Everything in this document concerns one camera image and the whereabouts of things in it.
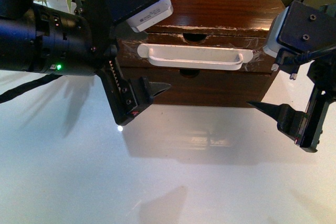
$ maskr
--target dark wood surface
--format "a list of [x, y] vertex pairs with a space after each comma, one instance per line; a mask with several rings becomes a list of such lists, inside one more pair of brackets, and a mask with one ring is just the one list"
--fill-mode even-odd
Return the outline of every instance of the dark wood surface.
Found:
[[[284, 9], [280, 0], [172, 0], [174, 13], [147, 30], [144, 41], [120, 40], [118, 61], [126, 78], [147, 76], [150, 81], [170, 83], [169, 91], [155, 103], [175, 105], [248, 107], [261, 101], [276, 72], [274, 58], [263, 53], [269, 27]], [[204, 34], [197, 42], [187, 34]], [[186, 78], [178, 68], [163, 68], [141, 59], [140, 43], [199, 45], [251, 49], [254, 58], [238, 71], [200, 70]]]
[[269, 74], [201, 70], [195, 78], [183, 77], [178, 69], [123, 68], [128, 78], [147, 76], [150, 81], [172, 87], [155, 98], [158, 104], [249, 107], [247, 101], [260, 101]]
[[174, 13], [151, 32], [265, 37], [281, 0], [171, 0]]
[[[166, 45], [190, 45], [181, 34], [162, 34], [150, 33], [148, 40], [143, 41], [151, 44]], [[238, 71], [242, 72], [259, 72], [271, 74], [271, 66], [274, 58], [265, 54], [262, 50], [265, 38], [258, 37], [236, 37], [236, 36], [206, 36], [199, 46], [205, 47], [227, 47], [227, 48], [244, 48], [250, 49], [254, 53], [251, 62], [243, 64]], [[151, 65], [147, 59], [141, 58], [136, 52], [141, 41], [120, 40], [119, 46], [122, 55], [118, 57], [119, 64], [123, 67], [147, 67], [159, 68]]]

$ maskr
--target drawer handle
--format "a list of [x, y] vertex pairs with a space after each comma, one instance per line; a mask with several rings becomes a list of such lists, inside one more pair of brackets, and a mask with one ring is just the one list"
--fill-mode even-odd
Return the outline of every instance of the drawer handle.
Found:
[[253, 58], [248, 49], [160, 44], [140, 44], [138, 54], [155, 66], [216, 70], [238, 70]]

